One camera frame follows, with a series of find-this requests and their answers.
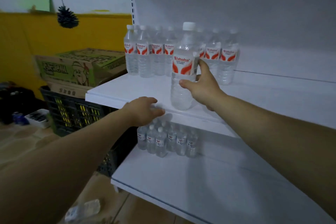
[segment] person's left hand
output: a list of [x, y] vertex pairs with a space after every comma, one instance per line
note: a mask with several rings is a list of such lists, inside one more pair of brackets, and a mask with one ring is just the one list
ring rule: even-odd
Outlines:
[[153, 108], [151, 104], [155, 104], [157, 99], [140, 97], [126, 103], [121, 110], [124, 110], [129, 116], [131, 126], [140, 127], [149, 124], [154, 118], [165, 114], [164, 109]]

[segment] green cardboard box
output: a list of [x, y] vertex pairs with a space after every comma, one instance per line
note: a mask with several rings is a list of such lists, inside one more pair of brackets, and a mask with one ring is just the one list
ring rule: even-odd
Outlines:
[[113, 77], [114, 70], [120, 72], [126, 68], [124, 52], [92, 48], [54, 56], [36, 55], [35, 61], [43, 80], [83, 89], [96, 87]]

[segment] person's right arm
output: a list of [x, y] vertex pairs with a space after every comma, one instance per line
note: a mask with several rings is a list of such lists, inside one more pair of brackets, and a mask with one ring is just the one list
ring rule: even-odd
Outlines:
[[279, 115], [225, 94], [199, 61], [198, 82], [181, 80], [263, 159], [336, 220], [336, 130]]

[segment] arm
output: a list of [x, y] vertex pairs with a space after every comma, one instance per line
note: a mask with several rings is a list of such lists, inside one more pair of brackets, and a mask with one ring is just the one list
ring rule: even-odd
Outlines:
[[26, 155], [0, 174], [3, 223], [57, 223], [115, 141], [131, 126], [164, 114], [141, 97], [100, 121]]
[[202, 60], [199, 64], [198, 82], [181, 80], [180, 85], [336, 220], [336, 130], [229, 96], [219, 88], [207, 64]]

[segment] person's left arm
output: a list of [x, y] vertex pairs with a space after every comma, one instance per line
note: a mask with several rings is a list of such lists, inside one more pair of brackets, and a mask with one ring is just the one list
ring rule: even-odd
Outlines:
[[27, 154], [0, 173], [2, 223], [57, 223], [106, 153], [131, 126], [164, 114], [155, 98], [141, 97], [68, 136]]

